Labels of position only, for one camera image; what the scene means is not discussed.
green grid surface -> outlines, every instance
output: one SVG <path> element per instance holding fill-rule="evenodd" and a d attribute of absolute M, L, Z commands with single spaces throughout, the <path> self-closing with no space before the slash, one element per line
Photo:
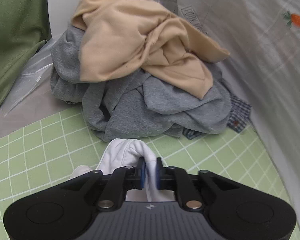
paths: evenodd
<path fill-rule="evenodd" d="M 193 140 L 167 135 L 141 138 L 163 160 L 189 173 L 210 170 L 247 186 L 289 197 L 266 149 L 251 125 L 240 134 L 227 128 L 222 134 Z M 87 127 L 80 106 L 32 123 L 0 139 L 0 240 L 9 239 L 2 217 L 14 201 L 69 179 L 74 168 L 95 168 L 108 143 Z M 298 226 L 291 240 L 300 240 Z"/>

checkered fabric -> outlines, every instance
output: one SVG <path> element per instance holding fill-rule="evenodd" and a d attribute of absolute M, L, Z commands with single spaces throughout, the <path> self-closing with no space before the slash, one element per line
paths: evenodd
<path fill-rule="evenodd" d="M 247 126 L 249 122 L 251 106 L 233 94 L 230 94 L 230 99 L 231 99 L 231 110 L 230 110 L 230 117 L 227 125 L 232 130 L 240 133 Z M 183 130 L 183 135 L 190 140 L 196 138 L 200 134 L 201 132 L 197 132 L 187 128 L 184 128 Z"/>

gray garment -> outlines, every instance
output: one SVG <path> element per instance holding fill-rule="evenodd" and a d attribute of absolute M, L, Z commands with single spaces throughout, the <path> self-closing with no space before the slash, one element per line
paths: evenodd
<path fill-rule="evenodd" d="M 56 98 L 82 102 L 88 126 L 103 141 L 161 133 L 180 137 L 183 127 L 220 133 L 226 127 L 230 98 L 218 81 L 202 100 L 142 69 L 106 82 L 80 82 L 82 36 L 83 31 L 70 25 L 53 46 L 51 90 Z"/>

green curtain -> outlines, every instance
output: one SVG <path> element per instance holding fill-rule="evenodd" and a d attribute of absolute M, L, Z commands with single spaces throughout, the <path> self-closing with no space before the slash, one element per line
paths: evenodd
<path fill-rule="evenodd" d="M 0 0 L 0 104 L 50 36 L 47 0 Z"/>

tan cloth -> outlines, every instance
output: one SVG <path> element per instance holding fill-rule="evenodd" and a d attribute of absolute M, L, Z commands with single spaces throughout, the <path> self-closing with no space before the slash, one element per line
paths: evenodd
<path fill-rule="evenodd" d="M 201 60 L 229 55 L 153 0 L 80 0 L 72 24 L 86 31 L 79 52 L 80 80 L 86 82 L 120 78 L 141 67 L 202 99 L 212 76 Z"/>

